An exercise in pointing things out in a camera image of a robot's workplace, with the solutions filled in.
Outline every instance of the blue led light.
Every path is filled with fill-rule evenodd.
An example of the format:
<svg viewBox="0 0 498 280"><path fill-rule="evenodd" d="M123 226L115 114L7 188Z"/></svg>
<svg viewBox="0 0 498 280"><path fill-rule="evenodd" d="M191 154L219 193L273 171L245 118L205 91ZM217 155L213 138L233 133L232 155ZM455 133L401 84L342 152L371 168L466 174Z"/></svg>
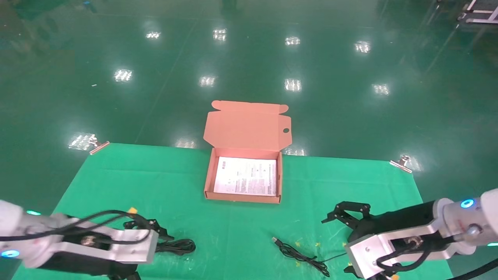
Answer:
<svg viewBox="0 0 498 280"><path fill-rule="evenodd" d="M35 212L35 211L31 211L31 210L26 211L26 213L28 213L30 215L35 215L35 216L40 216L41 215L41 213Z"/></svg>
<svg viewBox="0 0 498 280"><path fill-rule="evenodd" d="M16 250L4 251L1 253L1 256L2 256L2 258L7 258L7 259L15 258L15 257L19 256L19 252Z"/></svg>
<svg viewBox="0 0 498 280"><path fill-rule="evenodd" d="M462 208L469 208L469 207L471 207L473 204L474 204L474 200L473 200L473 199L466 199L466 200L462 201L462 203L460 204L460 206L461 206Z"/></svg>

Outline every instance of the metal rack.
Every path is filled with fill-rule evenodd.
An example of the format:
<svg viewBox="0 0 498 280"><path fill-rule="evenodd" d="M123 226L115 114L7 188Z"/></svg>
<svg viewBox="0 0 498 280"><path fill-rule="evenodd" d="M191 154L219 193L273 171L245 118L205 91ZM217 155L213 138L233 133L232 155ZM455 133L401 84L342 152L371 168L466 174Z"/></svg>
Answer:
<svg viewBox="0 0 498 280"><path fill-rule="evenodd" d="M464 6L463 12L458 16L457 20L465 20L466 23L491 23L498 24L497 16L498 16L498 3L494 10L485 10L485 9L474 9L476 6L477 0L472 0L470 4L466 4ZM469 14L490 14L488 18L468 18Z"/></svg>

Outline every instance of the metal binder clip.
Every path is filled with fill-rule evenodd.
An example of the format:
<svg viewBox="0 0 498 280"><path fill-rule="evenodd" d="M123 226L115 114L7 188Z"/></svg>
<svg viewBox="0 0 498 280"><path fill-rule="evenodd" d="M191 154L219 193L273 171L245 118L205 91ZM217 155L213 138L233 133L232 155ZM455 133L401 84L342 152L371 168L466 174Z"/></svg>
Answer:
<svg viewBox="0 0 498 280"><path fill-rule="evenodd" d="M411 169L406 167L406 164L410 161L410 157L407 156L407 155L402 155L401 158L399 159L399 161L394 161L394 160L391 160L389 163L392 165L392 166L396 166L398 167L399 169L403 170L403 171L406 171L408 173L412 173Z"/></svg>

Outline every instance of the green epoxy floor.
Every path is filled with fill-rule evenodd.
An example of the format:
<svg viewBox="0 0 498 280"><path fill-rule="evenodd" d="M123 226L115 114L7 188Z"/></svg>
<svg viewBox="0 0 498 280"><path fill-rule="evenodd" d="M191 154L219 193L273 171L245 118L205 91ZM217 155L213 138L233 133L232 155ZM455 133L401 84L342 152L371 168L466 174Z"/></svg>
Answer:
<svg viewBox="0 0 498 280"><path fill-rule="evenodd" d="M0 5L2 199L51 212L87 156L67 148L79 132L101 141L210 148L202 135L212 100L287 104L289 154L408 154L425 201L496 186L498 31L456 28L462 2ZM213 38L215 29L226 30L225 41ZM153 31L160 36L147 39ZM286 45L293 36L300 44ZM368 52L357 51L359 41L369 43ZM132 70L131 79L116 82L118 69ZM201 86L202 77L215 77L214 85ZM299 80L301 91L287 91L286 79L294 81L289 89ZM497 254L480 248L449 263L460 275Z"/></svg>

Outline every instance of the paper sheet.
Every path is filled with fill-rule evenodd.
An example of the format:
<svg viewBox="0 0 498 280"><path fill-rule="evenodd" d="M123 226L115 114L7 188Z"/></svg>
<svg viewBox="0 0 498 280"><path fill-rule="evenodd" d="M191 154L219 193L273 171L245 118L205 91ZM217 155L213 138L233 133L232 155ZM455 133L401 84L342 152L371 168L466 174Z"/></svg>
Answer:
<svg viewBox="0 0 498 280"><path fill-rule="evenodd" d="M275 196L276 165L275 159L220 156L214 192Z"/></svg>

